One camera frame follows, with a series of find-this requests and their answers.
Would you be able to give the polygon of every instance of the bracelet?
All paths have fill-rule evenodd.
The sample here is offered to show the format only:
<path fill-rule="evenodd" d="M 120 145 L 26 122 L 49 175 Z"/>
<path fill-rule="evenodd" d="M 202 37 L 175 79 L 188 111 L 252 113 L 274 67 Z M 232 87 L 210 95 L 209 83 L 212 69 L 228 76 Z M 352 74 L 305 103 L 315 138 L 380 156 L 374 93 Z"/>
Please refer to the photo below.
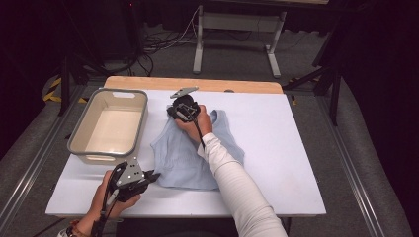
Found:
<path fill-rule="evenodd" d="M 72 220 L 72 221 L 70 221 L 70 226 L 65 231 L 65 233 L 67 234 L 67 236 L 68 237 L 90 237 L 90 235 L 85 235 L 82 232 L 80 232 L 80 230 L 77 229 L 78 222 L 79 222 L 79 220 Z"/>

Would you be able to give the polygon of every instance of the person's hand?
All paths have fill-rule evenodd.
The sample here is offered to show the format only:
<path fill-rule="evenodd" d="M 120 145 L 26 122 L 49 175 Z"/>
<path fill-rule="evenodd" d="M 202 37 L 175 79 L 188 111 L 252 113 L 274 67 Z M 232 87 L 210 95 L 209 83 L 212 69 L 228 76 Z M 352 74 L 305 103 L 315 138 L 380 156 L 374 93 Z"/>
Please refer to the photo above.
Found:
<path fill-rule="evenodd" d="M 198 127 L 200 128 L 201 134 L 205 136 L 207 133 L 212 132 L 212 122 L 210 121 L 210 116 L 207 114 L 206 107 L 200 105 L 200 109 L 201 111 L 197 116 Z M 175 119 L 175 122 L 179 128 L 185 130 L 193 140 L 201 142 L 198 130 L 192 121 L 182 122 L 180 119 Z"/>
<path fill-rule="evenodd" d="M 102 180 L 102 184 L 98 187 L 98 189 L 95 192 L 95 195 L 93 196 L 92 204 L 90 205 L 89 211 L 77 224 L 77 229 L 87 236 L 89 236 L 92 232 L 93 222 L 98 221 L 101 216 L 106 186 L 108 184 L 109 179 L 111 178 L 111 174 L 112 171 L 107 171 L 105 173 L 104 179 Z M 134 206 L 140 198 L 141 195 L 137 195 L 127 200 L 126 202 L 117 201 L 109 217 L 116 218 L 120 216 L 123 210 Z"/>
<path fill-rule="evenodd" d="M 90 206 L 89 212 L 93 213 L 100 213 L 102 210 L 102 204 L 105 196 L 106 186 L 108 184 L 109 179 L 111 178 L 112 171 L 107 171 L 105 173 L 104 179 L 102 181 L 102 184 L 98 187 L 98 189 L 95 192 L 95 195 L 93 196 L 92 204 Z M 116 218 L 120 216 L 121 212 L 123 210 L 130 208 L 136 204 L 137 201 L 141 198 L 141 195 L 137 195 L 132 197 L 131 199 L 127 200 L 126 202 L 120 202 L 117 201 L 115 203 L 114 208 L 112 209 L 111 214 L 109 215 L 110 218 Z"/>

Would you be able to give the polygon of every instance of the person's right hand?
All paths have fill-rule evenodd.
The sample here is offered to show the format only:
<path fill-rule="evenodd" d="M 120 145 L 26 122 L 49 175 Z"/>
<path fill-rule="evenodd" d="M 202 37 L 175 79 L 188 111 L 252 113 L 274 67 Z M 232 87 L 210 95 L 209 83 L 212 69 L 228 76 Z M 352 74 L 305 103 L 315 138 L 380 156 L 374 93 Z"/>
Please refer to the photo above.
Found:
<path fill-rule="evenodd" d="M 200 113 L 197 116 L 198 127 L 200 128 L 201 134 L 205 136 L 207 133 L 212 132 L 212 122 L 210 116 L 207 114 L 207 108 L 204 105 L 200 105 Z M 182 122 L 180 119 L 175 119 L 176 124 L 182 130 L 185 130 L 188 135 L 195 141 L 201 142 L 198 130 L 192 121 Z"/>

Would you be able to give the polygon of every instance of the metal stand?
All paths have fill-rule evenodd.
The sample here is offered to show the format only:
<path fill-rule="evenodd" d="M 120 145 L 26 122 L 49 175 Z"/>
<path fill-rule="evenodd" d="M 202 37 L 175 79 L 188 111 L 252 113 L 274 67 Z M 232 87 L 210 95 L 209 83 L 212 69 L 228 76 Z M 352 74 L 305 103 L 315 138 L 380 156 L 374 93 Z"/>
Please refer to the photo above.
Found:
<path fill-rule="evenodd" d="M 340 90 L 340 80 L 341 75 L 336 68 L 332 67 L 321 67 L 308 75 L 305 75 L 298 79 L 295 82 L 291 82 L 286 86 L 283 86 L 284 91 L 292 91 L 294 88 L 311 81 L 317 77 L 319 77 L 319 81 L 317 85 L 313 89 L 313 93 L 315 96 L 324 96 L 327 91 L 329 90 L 330 86 L 332 87 L 332 96 L 330 101 L 329 107 L 329 116 L 332 120 L 333 124 L 337 126 L 337 110 L 338 110 L 338 100 L 339 100 L 339 90 Z"/>
<path fill-rule="evenodd" d="M 287 12 L 281 15 L 271 17 L 261 17 L 252 15 L 239 14 L 218 14 L 205 13 L 201 5 L 198 15 L 198 36 L 197 49 L 195 51 L 194 69 L 195 74 L 201 73 L 201 65 L 203 60 L 203 29 L 219 29 L 219 30 L 236 30 L 236 31 L 252 31 L 252 32 L 269 32 L 274 33 L 271 45 L 266 46 L 266 52 L 271 64 L 272 73 L 275 78 L 280 78 L 281 72 L 278 67 L 277 58 L 275 57 L 275 48 L 284 25 Z"/>

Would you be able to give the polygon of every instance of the black curtain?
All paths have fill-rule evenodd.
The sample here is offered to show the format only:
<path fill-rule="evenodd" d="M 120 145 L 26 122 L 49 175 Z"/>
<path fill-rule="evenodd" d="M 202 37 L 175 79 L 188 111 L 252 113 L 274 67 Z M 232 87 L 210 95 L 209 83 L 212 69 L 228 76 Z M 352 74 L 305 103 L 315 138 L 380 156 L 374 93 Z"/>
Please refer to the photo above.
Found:
<path fill-rule="evenodd" d="M 26 1 L 0 8 L 0 159 L 44 106 L 42 88 L 59 57 L 37 12 Z"/>
<path fill-rule="evenodd" d="M 419 236 L 418 16 L 416 1 L 376 1 L 328 48 L 350 48 L 341 65 L 344 79 L 414 236 Z"/>
<path fill-rule="evenodd" d="M 329 0 L 324 8 L 346 8 L 357 5 L 365 0 Z M 191 1 L 191 0 L 143 0 L 141 17 L 150 27 L 162 24 L 167 31 L 182 32 L 191 21 L 198 6 L 204 4 L 206 11 L 230 14 L 251 14 L 275 16 L 284 10 L 281 7 L 264 6 L 263 4 L 246 5 L 236 3 L 223 3 L 222 1 Z M 305 8 L 292 8 L 287 12 L 287 19 L 283 26 L 284 30 L 292 32 L 320 32 L 322 35 L 330 32 L 338 15 L 324 11 L 309 10 L 309 4 Z"/>

